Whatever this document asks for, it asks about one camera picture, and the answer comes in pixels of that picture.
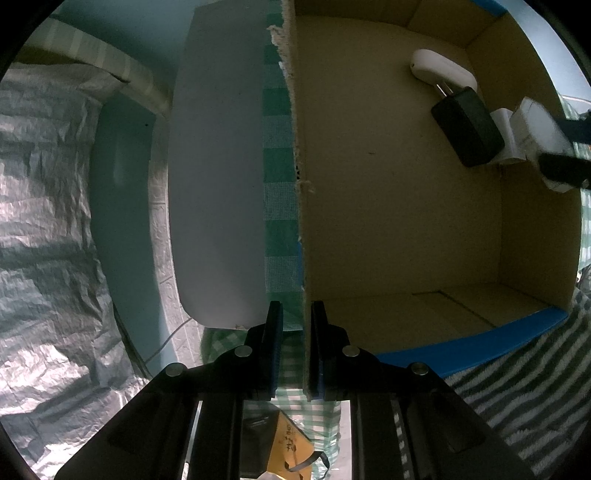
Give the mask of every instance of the metallic silver fabric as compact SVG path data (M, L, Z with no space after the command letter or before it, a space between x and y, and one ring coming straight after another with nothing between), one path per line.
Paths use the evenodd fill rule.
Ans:
M0 421L41 479L144 384L87 199L100 108L120 87L81 64L15 65L0 83Z

